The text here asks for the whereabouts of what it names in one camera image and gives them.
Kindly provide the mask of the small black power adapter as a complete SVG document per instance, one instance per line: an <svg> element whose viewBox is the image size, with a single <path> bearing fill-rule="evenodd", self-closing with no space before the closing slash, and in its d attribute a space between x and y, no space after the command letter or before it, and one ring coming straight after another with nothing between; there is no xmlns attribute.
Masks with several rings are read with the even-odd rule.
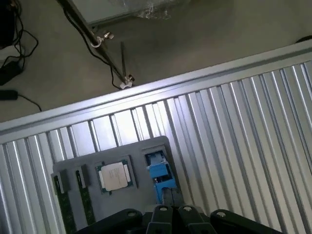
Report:
<svg viewBox="0 0 312 234"><path fill-rule="evenodd" d="M17 100L18 96L15 90L0 90L0 101Z"/></svg>

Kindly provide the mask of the large black power adapter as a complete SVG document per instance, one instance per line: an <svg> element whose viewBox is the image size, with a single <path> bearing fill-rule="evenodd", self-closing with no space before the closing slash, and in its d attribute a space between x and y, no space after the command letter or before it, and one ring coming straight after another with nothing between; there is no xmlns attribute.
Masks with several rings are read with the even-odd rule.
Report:
<svg viewBox="0 0 312 234"><path fill-rule="evenodd" d="M5 85L16 76L22 73L23 69L20 62L11 61L8 64L0 68L0 86Z"/></svg>

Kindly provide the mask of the green RAM stick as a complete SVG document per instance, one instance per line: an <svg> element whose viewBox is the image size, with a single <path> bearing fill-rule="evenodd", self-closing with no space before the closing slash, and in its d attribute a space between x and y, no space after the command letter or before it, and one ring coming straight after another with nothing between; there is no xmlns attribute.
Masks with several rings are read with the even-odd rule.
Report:
<svg viewBox="0 0 312 234"><path fill-rule="evenodd" d="M86 221L87 221L88 226L90 226L96 222L90 194L89 194L88 188L86 186L83 187L82 178L80 176L79 171L76 171L76 178L78 181L78 188L79 188L79 193L80 193L80 197L82 200L84 213L86 216Z"/></svg>
<svg viewBox="0 0 312 234"><path fill-rule="evenodd" d="M70 198L68 192L64 189L63 183L59 175L52 175L58 203L61 211L63 224L66 234L75 234L77 231L74 214L70 204Z"/></svg>

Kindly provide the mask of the thin metal stand leg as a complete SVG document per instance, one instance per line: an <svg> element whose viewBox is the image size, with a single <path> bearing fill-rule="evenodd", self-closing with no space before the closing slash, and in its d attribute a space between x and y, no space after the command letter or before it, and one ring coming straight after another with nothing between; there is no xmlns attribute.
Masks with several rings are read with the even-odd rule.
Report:
<svg viewBox="0 0 312 234"><path fill-rule="evenodd" d="M126 64L125 64L125 45L122 41L120 43L120 50L121 50L121 64L122 64L122 74L124 77L128 76L126 73Z"/></svg>

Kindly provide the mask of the metal stand pole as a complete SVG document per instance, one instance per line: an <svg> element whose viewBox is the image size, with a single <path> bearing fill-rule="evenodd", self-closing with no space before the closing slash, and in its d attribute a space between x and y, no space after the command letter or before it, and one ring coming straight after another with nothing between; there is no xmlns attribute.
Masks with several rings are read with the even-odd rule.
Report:
<svg viewBox="0 0 312 234"><path fill-rule="evenodd" d="M119 69L117 65L113 62L113 59L109 56L105 42L98 48L93 48L90 43L97 44L96 35L92 31L91 27L87 24L87 22L82 18L79 12L75 9L71 0L56 0L58 4L61 6L63 13L66 19L70 22L70 24L77 30L77 32L82 37L87 50L94 58L100 60L105 65L107 65L110 69L111 74L111 84L113 87L121 90L120 84L125 81L125 78L122 74L122 69Z"/></svg>

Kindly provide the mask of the CPU with silver lid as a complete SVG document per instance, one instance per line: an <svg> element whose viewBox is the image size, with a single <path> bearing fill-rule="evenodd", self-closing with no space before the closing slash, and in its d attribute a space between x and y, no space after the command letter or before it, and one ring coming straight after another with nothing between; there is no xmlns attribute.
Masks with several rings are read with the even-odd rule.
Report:
<svg viewBox="0 0 312 234"><path fill-rule="evenodd" d="M102 193L135 186L134 177L131 175L132 168L129 159L122 159L119 162L101 164L95 167L97 172L100 190Z"/></svg>

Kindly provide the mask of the silver pole clamp knob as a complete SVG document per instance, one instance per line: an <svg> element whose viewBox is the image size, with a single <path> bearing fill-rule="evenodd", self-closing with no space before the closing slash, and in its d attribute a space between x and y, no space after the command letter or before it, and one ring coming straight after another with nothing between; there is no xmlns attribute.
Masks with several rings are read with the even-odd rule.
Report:
<svg viewBox="0 0 312 234"><path fill-rule="evenodd" d="M111 32L106 32L104 33L104 35L101 37L101 36L96 36L96 39L97 39L97 44L92 44L90 43L90 45L93 47L93 48L98 48L102 45L102 43L107 40L107 39L113 39L115 37L115 35Z"/></svg>

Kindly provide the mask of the clear plastic sheet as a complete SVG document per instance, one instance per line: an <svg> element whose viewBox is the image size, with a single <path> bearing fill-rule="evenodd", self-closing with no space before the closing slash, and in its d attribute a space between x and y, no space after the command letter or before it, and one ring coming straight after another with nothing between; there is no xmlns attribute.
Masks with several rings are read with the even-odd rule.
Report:
<svg viewBox="0 0 312 234"><path fill-rule="evenodd" d="M167 19L172 0L120 0L132 15L145 19Z"/></svg>

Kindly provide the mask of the blue disk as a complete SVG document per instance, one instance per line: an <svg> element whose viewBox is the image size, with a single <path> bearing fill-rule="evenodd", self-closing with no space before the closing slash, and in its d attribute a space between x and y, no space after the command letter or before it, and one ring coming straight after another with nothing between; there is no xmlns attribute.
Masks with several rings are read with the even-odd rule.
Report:
<svg viewBox="0 0 312 234"><path fill-rule="evenodd" d="M163 150L144 155L147 170L154 183L157 201L162 203L164 188L177 188L176 178Z"/></svg>

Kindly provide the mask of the white stand foot clamp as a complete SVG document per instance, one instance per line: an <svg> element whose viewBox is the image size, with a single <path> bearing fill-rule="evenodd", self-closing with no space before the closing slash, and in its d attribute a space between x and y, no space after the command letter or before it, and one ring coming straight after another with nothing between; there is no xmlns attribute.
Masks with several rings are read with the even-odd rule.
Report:
<svg viewBox="0 0 312 234"><path fill-rule="evenodd" d="M134 86L134 81L135 81L135 79L134 79L134 77L132 75L126 76L125 77L125 81L120 84L121 90L133 87Z"/></svg>

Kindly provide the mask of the gray flat panel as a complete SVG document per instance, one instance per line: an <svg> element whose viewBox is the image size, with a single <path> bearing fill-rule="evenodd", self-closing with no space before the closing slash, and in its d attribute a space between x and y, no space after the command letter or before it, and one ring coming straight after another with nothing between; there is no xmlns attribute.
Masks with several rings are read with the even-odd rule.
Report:
<svg viewBox="0 0 312 234"><path fill-rule="evenodd" d="M149 8L149 0L71 0L87 24L111 24L135 17Z"/></svg>

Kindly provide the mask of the gray parts rack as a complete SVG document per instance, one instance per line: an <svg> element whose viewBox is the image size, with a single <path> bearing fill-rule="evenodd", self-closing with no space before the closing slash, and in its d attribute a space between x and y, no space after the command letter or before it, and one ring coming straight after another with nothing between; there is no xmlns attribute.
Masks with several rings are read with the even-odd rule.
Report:
<svg viewBox="0 0 312 234"><path fill-rule="evenodd" d="M57 162L53 166L52 175L60 176L63 187L68 192L77 231L87 227L88 224L79 193L76 171L80 172L83 187L88 188L96 222L127 208L142 212L150 205L159 204L144 155L160 150L166 154L178 187L179 181L176 176L171 147L165 136ZM134 177L135 186L111 193L102 193L95 167L102 162L110 164L122 159L130 160L131 175Z"/></svg>

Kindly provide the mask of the black device case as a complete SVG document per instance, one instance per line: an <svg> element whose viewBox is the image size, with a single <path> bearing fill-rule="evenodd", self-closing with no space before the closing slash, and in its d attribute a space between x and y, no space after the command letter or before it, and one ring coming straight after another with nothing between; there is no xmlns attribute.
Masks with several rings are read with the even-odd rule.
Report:
<svg viewBox="0 0 312 234"><path fill-rule="evenodd" d="M13 0L0 0L0 49L13 43L16 11Z"/></svg>

